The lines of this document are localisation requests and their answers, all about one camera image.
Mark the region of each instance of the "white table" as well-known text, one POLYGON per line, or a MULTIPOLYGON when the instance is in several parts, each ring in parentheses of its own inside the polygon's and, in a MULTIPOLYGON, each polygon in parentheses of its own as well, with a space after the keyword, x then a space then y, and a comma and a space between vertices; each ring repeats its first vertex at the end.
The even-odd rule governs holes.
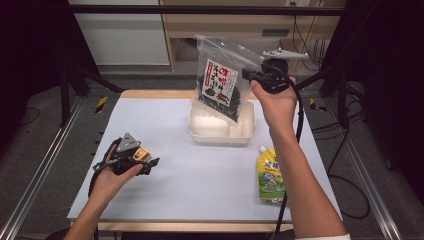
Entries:
MULTIPOLYGON (((118 100, 92 166, 113 140, 130 133, 153 157, 149 176, 131 179, 104 211, 99 229, 115 231, 272 232, 279 206, 259 199, 256 161, 259 147, 272 147, 262 108, 255 107, 256 130, 243 147, 195 142, 188 121, 191 92, 136 91, 118 100)), ((300 145, 309 164, 339 211, 321 157, 305 117, 300 145)), ((88 170, 68 218, 74 220, 87 201, 93 170, 88 170)), ((287 206, 282 229, 291 228, 287 206)))

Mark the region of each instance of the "resealable bag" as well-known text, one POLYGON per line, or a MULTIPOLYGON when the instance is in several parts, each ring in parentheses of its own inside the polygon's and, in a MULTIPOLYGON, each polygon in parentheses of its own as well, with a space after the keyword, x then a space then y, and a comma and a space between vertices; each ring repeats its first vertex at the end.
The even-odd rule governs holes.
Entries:
POLYGON ((250 93, 249 80, 242 70, 261 71, 263 57, 219 37, 197 36, 199 50, 197 87, 194 100, 201 102, 214 117, 237 123, 242 103, 250 93))

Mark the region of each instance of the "sleeve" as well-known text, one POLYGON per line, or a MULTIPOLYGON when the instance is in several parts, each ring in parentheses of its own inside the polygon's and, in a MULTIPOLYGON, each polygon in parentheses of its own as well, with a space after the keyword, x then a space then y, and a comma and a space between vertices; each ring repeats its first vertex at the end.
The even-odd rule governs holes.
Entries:
POLYGON ((350 235, 346 234, 343 236, 334 237, 296 238, 296 240, 350 240, 350 235))

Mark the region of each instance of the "black cable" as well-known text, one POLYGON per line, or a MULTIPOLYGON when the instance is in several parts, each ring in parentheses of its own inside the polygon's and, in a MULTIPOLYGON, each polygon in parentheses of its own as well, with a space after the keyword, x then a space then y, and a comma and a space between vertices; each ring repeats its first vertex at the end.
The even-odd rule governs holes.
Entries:
MULTIPOLYGON (((273 70, 279 72, 284 77, 285 81, 293 89, 294 93, 296 94, 296 98, 297 98, 297 101, 299 103, 299 110, 298 110, 299 116, 298 116, 297 130, 296 130, 296 139, 297 139, 297 142, 300 142, 300 137, 302 135, 304 115, 305 115, 305 113, 303 111, 303 102, 302 102, 302 98, 300 96, 300 93, 297 90, 296 85, 293 83, 293 81, 287 75, 287 73, 283 72, 281 69, 279 69, 277 67, 274 67, 274 66, 271 66, 271 65, 266 65, 266 66, 270 69, 273 69, 273 70)), ((275 227, 274 236, 280 232, 281 223, 283 221, 284 211, 286 209, 286 204, 287 204, 287 191, 284 192, 283 201, 281 203, 280 213, 278 215, 278 220, 277 220, 277 225, 275 227)))
POLYGON ((346 107, 347 107, 347 108, 349 108, 349 107, 350 107, 350 105, 352 105, 352 104, 354 104, 354 103, 360 103, 360 102, 361 102, 361 100, 357 100, 357 99, 355 99, 355 100, 353 100, 352 102, 348 103, 348 104, 346 105, 346 107))
POLYGON ((330 139, 333 139, 333 138, 337 138, 337 137, 339 137, 339 136, 341 136, 341 135, 343 135, 343 134, 345 134, 345 133, 346 133, 346 132, 342 132, 342 133, 339 133, 339 134, 334 135, 334 136, 331 136, 331 137, 325 137, 325 138, 315 138, 315 141, 330 140, 330 139))
POLYGON ((318 66, 321 68, 322 62, 324 61, 324 52, 325 52, 325 40, 324 39, 315 39, 314 49, 313 49, 313 58, 314 61, 318 63, 318 66), (320 51, 318 54, 318 42, 321 41, 320 51))
MULTIPOLYGON (((361 114, 364 114, 364 111, 356 112, 356 113, 352 114, 351 116, 349 116, 348 119, 351 120, 352 118, 359 116, 361 114)), ((358 118, 358 119, 354 119, 354 120, 351 121, 351 123, 356 122, 359 119, 363 119, 363 117, 358 118)), ((336 129, 339 126, 340 126, 340 122, 334 122, 334 123, 330 123, 330 124, 327 124, 327 125, 324 125, 324 126, 321 126, 321 127, 312 128, 311 131, 312 131, 312 133, 324 133, 324 132, 329 132, 333 129, 336 129)))
POLYGON ((355 183, 353 183, 352 181, 348 180, 347 178, 344 178, 344 177, 341 177, 341 176, 338 176, 338 175, 334 175, 334 174, 329 174, 329 175, 328 175, 328 177, 329 177, 329 178, 337 178, 337 179, 340 179, 340 180, 342 180, 342 181, 345 181, 346 183, 348 183, 348 184, 350 184, 352 187, 354 187, 356 190, 358 190, 358 192, 359 192, 359 193, 361 193, 361 195, 365 198, 365 203, 366 203, 366 205, 367 205, 367 208, 366 208, 366 210, 365 210, 365 213, 364 213, 364 214, 362 214, 362 215, 360 215, 360 216, 356 216, 356 215, 350 214, 350 213, 346 212, 345 210, 343 210, 342 205, 341 205, 341 204, 339 204, 340 212, 341 212, 343 215, 346 215, 346 216, 348 216, 348 217, 350 217, 350 218, 358 219, 358 220, 360 220, 360 219, 364 219, 364 218, 368 217, 368 215, 369 215, 369 213, 370 213, 370 210, 371 210, 371 205, 370 205, 370 202, 369 202, 368 197, 367 197, 367 195, 365 194, 365 192, 364 192, 364 191, 362 191, 362 189, 360 189, 360 188, 359 188, 359 187, 358 187, 355 183))
MULTIPOLYGON (((292 42, 293 42, 293 47, 294 47, 294 49, 296 50, 296 52, 297 53, 299 53, 299 50, 297 49, 297 47, 296 47, 296 43, 294 42, 294 34, 295 34, 295 32, 296 32, 296 29, 298 29, 297 28, 297 22, 296 22, 296 16, 293 16, 294 17, 294 23, 293 23, 293 32, 292 32, 292 42)), ((309 50, 308 50, 308 48, 306 47, 306 43, 303 41, 303 37, 302 37, 302 35, 300 34, 300 32, 299 32, 299 36, 300 36, 300 38, 302 39, 302 42, 303 42, 303 44, 304 44, 304 46, 305 46, 305 48, 306 48, 306 51, 308 52, 308 55, 310 56, 310 54, 309 54, 309 50)), ((318 71, 319 69, 310 69, 308 66, 306 66, 306 64, 305 64, 305 62, 303 61, 303 59, 302 59, 302 63, 303 63, 303 66, 306 68, 306 69, 308 69, 309 71, 318 71)))
POLYGON ((330 171, 331 171, 331 169, 333 168, 333 165, 334 165, 334 163, 335 163, 335 161, 336 161, 336 159, 337 159, 337 156, 339 155, 340 150, 342 149, 342 147, 343 147, 344 143, 346 142, 346 139, 347 139, 348 134, 349 134, 349 126, 348 126, 348 128, 346 129, 346 132, 345 132, 345 135, 344 135, 344 137, 343 137, 342 142, 340 143, 340 145, 339 145, 339 147, 338 147, 338 149, 337 149, 336 153, 334 154, 333 159, 332 159, 332 160, 331 160, 331 162, 330 162, 330 165, 329 165, 329 167, 328 167, 328 169, 327 169, 327 176, 328 176, 329 178, 330 178, 330 177, 332 177, 332 178, 337 178, 337 179, 340 179, 340 180, 342 180, 342 181, 345 181, 345 182, 347 182, 348 184, 350 184, 351 186, 353 186, 355 189, 357 189, 357 190, 361 193, 361 195, 364 197, 365 202, 366 202, 366 205, 367 205, 367 210, 365 211, 365 213, 364 213, 363 215, 355 216, 355 215, 353 215, 353 214, 350 214, 350 213, 347 213, 346 211, 344 211, 344 210, 342 209, 342 207, 341 207, 341 205, 340 205, 340 204, 339 204, 339 207, 340 207, 340 212, 341 212, 342 214, 344 214, 344 215, 346 215, 346 216, 350 217, 350 218, 353 218, 353 219, 364 219, 364 218, 366 218, 366 217, 369 215, 369 213, 370 213, 370 208, 371 208, 370 203, 369 203, 369 200, 368 200, 368 197, 366 196, 366 194, 364 193, 364 191, 362 191, 362 190, 361 190, 361 189, 360 189, 360 188, 359 188, 359 187, 358 187, 355 183, 353 183, 352 181, 348 180, 347 178, 344 178, 344 177, 341 177, 341 176, 338 176, 338 175, 334 175, 334 174, 330 174, 330 171))
MULTIPOLYGON (((112 144, 109 146, 108 150, 106 151, 105 155, 103 156, 103 161, 106 161, 110 151, 112 151, 112 148, 115 144, 119 144, 121 139, 117 139, 112 142, 112 144)), ((95 171, 93 173, 93 176, 91 177, 90 185, 88 187, 88 198, 91 196, 91 192, 93 191, 94 184, 96 183, 97 178, 99 177, 101 171, 95 171)), ((99 240, 99 227, 96 227, 96 230, 94 231, 94 240, 99 240)))
POLYGON ((340 150, 342 149, 342 147, 343 147, 344 143, 346 142, 346 139, 347 139, 347 135, 348 135, 348 134, 349 134, 349 126, 348 126, 348 128, 346 129, 346 132, 345 132, 345 135, 344 135, 344 137, 343 137, 343 140, 342 140, 342 142, 340 143, 339 147, 337 148, 337 151, 336 151, 336 153, 334 154, 333 159, 331 159, 330 165, 328 166, 328 169, 327 169, 327 175, 329 175, 329 174, 330 174, 331 168, 333 168, 333 165, 334 165, 334 163, 336 162, 337 156, 339 155, 340 150))
POLYGON ((35 116, 31 121, 28 121, 26 123, 19 124, 18 125, 19 127, 22 127, 22 126, 25 126, 25 125, 28 125, 28 124, 34 122, 38 118, 38 116, 40 116, 40 110, 38 110, 37 108, 27 108, 27 109, 35 110, 37 112, 37 116, 35 116))

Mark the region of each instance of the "right hand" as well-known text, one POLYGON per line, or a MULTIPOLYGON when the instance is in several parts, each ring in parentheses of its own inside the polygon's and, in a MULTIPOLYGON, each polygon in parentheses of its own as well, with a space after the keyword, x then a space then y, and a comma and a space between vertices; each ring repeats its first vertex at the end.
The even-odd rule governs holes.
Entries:
POLYGON ((267 93, 255 80, 251 81, 252 92, 261 103, 265 120, 271 132, 287 132, 293 130, 293 118, 297 103, 294 90, 289 87, 278 94, 267 93))

